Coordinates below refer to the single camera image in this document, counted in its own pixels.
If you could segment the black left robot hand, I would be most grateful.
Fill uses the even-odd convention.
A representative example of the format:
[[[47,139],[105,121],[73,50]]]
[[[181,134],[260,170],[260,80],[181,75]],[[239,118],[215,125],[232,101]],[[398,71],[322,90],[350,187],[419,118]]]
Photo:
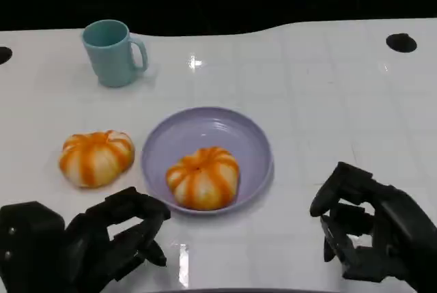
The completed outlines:
[[[144,261],[167,258],[155,237],[171,212],[161,201],[129,187],[73,218],[61,248],[61,277],[70,292],[101,292]]]

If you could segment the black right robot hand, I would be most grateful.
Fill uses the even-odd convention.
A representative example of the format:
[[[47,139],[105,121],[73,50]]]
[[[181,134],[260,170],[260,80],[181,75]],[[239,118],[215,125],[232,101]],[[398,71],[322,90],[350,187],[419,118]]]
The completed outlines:
[[[309,209],[324,231],[324,260],[338,258],[344,279],[405,281],[436,291],[436,226],[405,191],[340,162]]]

